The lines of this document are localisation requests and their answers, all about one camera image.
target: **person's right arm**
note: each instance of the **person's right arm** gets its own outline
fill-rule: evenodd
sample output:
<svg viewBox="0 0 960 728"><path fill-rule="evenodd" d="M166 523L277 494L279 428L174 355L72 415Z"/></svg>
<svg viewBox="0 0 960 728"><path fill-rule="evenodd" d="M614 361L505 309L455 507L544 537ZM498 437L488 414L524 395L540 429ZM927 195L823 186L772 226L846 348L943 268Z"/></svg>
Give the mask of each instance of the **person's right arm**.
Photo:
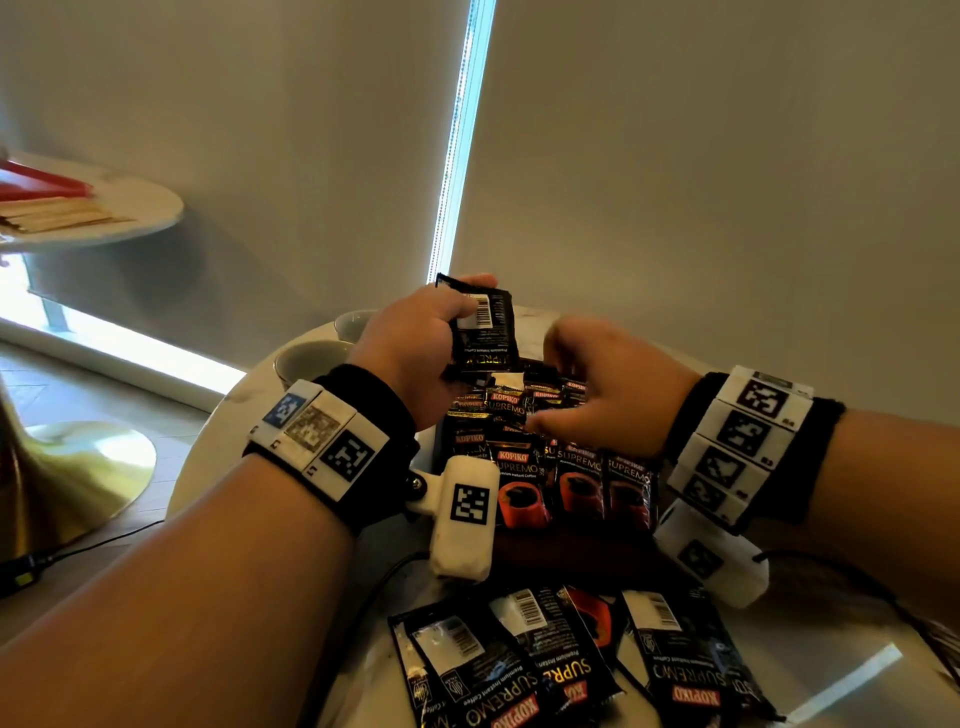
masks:
<svg viewBox="0 0 960 728"><path fill-rule="evenodd" d="M699 376L603 321L561 319L544 359L588 382L588 402L529 426L652 457ZM960 429L857 410L834 430L804 527L896 594L960 628Z"/></svg>

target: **floor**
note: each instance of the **floor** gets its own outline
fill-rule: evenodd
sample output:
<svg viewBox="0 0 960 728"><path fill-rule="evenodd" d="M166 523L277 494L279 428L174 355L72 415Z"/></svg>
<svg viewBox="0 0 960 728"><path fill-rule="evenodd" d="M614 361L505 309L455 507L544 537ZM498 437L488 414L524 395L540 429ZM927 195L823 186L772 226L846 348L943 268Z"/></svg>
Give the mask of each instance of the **floor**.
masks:
<svg viewBox="0 0 960 728"><path fill-rule="evenodd" d="M110 421L138 429L156 445L156 471L143 495L116 519L70 545L68 550L164 518L180 468L206 422L207 413L3 342L0 376L24 425ZM38 584L0 600L0 644L109 566L131 545L149 537L152 530L55 564L43 573Z"/></svg>

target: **white plastic device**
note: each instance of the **white plastic device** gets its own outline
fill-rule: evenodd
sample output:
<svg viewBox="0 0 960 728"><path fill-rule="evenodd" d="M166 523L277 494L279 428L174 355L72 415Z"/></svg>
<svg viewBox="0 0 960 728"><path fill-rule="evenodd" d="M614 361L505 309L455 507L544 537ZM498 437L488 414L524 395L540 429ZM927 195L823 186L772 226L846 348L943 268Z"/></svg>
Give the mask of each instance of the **white plastic device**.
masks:
<svg viewBox="0 0 960 728"><path fill-rule="evenodd" d="M407 501L413 513L435 519L430 568L438 576L483 581L490 574L500 469L491 460L455 455L444 474L411 471L425 491Z"/></svg>
<svg viewBox="0 0 960 728"><path fill-rule="evenodd" d="M736 609L752 604L770 585L770 564L754 561L759 548L680 499L663 512L654 541L708 592Z"/></svg>

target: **white cup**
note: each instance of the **white cup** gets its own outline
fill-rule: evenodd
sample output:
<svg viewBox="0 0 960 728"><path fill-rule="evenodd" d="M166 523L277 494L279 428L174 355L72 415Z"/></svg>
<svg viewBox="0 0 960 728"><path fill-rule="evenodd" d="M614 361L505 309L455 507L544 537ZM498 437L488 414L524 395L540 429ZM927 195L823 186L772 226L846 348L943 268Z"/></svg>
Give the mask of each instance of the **white cup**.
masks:
<svg viewBox="0 0 960 728"><path fill-rule="evenodd" d="M347 362L353 345L347 341L305 341L280 352L274 371L287 389L298 379L312 381Z"/></svg>
<svg viewBox="0 0 960 728"><path fill-rule="evenodd" d="M337 329L337 338L356 344L363 335L363 329L376 313L375 308L365 308L360 311L348 311L337 316L333 327Z"/></svg>

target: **person's left hand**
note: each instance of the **person's left hand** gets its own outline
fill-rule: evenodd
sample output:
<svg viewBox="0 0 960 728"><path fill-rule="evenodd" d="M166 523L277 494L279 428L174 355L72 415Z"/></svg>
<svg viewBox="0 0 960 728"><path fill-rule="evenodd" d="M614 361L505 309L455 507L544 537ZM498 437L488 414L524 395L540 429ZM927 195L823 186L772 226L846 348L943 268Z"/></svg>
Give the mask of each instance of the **person's left hand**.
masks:
<svg viewBox="0 0 960 728"><path fill-rule="evenodd" d="M460 277L464 283L496 287L489 273ZM453 351L451 319L476 312L477 302L445 285L425 285L392 303L367 324L348 363L380 377L400 397L417 431L435 425L466 385L441 375Z"/></svg>

